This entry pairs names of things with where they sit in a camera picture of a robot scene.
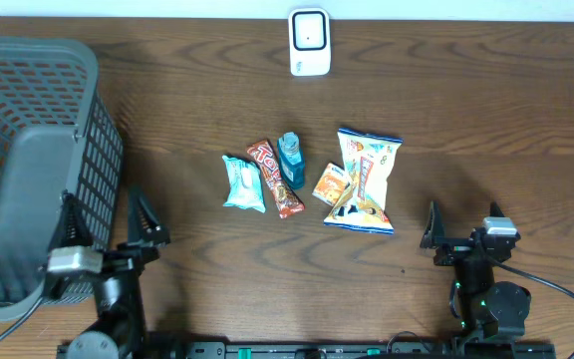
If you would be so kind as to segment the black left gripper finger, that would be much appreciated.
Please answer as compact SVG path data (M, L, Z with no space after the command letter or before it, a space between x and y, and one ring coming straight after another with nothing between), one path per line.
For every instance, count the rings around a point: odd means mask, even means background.
M168 228L160 222L141 189L133 186L129 191L127 245L161 247L168 244Z
M87 228L80 201L67 191L57 225L57 247L92 246L93 237Z

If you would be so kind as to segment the yellow white snack bag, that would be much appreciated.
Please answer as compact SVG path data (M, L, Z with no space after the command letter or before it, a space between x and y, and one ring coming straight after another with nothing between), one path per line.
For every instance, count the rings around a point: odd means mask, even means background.
M344 172L349 178L323 223L352 231L392 235L386 214L388 178L401 138L341 128L337 132Z

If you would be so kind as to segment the teal wet wipes pack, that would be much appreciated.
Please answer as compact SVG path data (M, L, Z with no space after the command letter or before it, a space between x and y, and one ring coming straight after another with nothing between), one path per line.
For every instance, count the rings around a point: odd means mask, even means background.
M261 213L266 211L264 203L260 170L248 161L222 156L226 166L230 191L224 207L255 209Z

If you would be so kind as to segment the orange tissue pack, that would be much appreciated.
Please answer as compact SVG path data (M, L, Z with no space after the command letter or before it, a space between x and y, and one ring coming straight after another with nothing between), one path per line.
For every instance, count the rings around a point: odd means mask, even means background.
M349 182L350 178L342 168L333 163L328 163L314 186L312 195L327 205L333 206L339 200Z

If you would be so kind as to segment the red Top chocolate bar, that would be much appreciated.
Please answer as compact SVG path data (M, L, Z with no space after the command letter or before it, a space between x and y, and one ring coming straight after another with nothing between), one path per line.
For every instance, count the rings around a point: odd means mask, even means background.
M281 176L278 160L269 142L260 141L250 145L246 151L259 166L273 195L280 218L287 218L304 211L304 203Z

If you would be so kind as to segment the blue mouthwash bottle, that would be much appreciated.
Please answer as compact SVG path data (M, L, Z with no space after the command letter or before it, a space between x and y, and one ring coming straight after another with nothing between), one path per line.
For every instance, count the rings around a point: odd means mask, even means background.
M292 189L301 188L305 182L305 160L299 137L293 132L285 133L278 139L278 154L283 179Z

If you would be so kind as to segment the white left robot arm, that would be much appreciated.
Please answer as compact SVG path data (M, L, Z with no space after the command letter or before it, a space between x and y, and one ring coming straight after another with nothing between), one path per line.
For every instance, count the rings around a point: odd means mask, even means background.
M146 349L140 276L147 263L159 259L170 243L144 193L130 190L128 239L115 249L96 249L87 228L83 204L69 192L49 245L44 299L58 300L74 284L90 284L97 321L57 349L59 358L141 358Z

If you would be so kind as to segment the grey plastic shopping basket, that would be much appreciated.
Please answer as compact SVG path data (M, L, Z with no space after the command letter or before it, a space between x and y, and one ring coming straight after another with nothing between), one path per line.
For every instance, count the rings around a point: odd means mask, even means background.
M124 147L98 81L80 42L0 37L0 321L40 296L65 193L109 244Z

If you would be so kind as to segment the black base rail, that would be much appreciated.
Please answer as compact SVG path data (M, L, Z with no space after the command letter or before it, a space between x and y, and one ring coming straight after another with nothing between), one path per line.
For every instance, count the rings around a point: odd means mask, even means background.
M351 358L516 358L554 359L551 344L469 344L458 352L446 343L397 336L389 343L254 344L219 341L183 342L155 338L136 352L127 353L117 339L92 332L57 347L56 357L172 358L172 359L351 359Z

